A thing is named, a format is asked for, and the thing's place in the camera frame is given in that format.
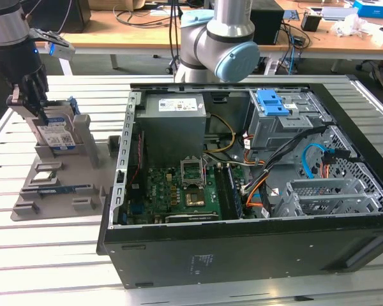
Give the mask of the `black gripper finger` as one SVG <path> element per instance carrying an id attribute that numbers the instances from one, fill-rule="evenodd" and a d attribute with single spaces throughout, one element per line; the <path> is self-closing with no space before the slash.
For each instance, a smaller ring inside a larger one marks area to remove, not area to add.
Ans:
<path id="1" fill-rule="evenodd" d="M 6 104 L 13 111 L 17 112 L 22 118 L 35 118 L 36 112 L 28 103 L 28 99 L 17 84 L 13 86 L 13 92 L 6 100 Z"/>
<path id="2" fill-rule="evenodd" d="M 47 77 L 44 73 L 25 75 L 20 83 L 23 106 L 38 119 L 39 124 L 46 126 L 49 121 L 42 103 L 47 101 L 49 91 Z"/>

